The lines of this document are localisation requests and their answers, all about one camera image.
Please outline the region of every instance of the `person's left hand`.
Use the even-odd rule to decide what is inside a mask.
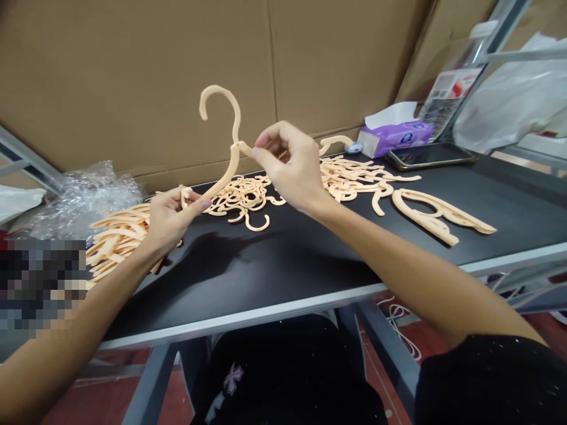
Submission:
[[[149,233],[144,243],[162,256],[183,238],[193,219],[211,206],[210,199],[201,199],[201,195],[191,192],[187,200],[189,207],[182,210],[181,189],[178,187],[156,195],[150,202]]]

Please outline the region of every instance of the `pixelated area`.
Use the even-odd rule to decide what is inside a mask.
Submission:
[[[62,338],[86,296],[85,241],[0,241],[0,339]]]

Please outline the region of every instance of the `plastic wrap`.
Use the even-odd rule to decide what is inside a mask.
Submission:
[[[117,177],[112,161],[102,161],[87,169],[62,174],[63,193],[30,217],[28,231],[16,238],[86,240],[96,233],[90,224],[108,214],[140,204],[143,193],[129,174]]]

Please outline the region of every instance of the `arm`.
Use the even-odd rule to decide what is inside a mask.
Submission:
[[[284,199],[352,247],[451,346],[472,334],[524,336],[545,344],[477,279],[334,201],[321,185],[317,144],[297,128],[286,122],[267,128],[253,154]]]
[[[54,321],[44,337],[30,339],[0,367],[0,423],[35,423],[66,391],[94,356],[108,327],[154,264],[183,237],[193,218],[211,201],[191,193],[181,211],[181,188],[151,202],[147,238],[88,292],[70,321]]]

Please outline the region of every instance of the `hand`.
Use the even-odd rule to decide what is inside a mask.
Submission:
[[[314,208],[333,200],[323,188],[319,146],[286,121],[265,129],[252,155],[264,167],[282,198],[310,215]]]
[[[189,207],[182,210],[181,189],[156,195],[150,202],[149,233],[144,244],[161,256],[169,253],[183,238],[193,219],[211,206],[210,199],[201,199],[201,195],[191,192],[187,200]]]

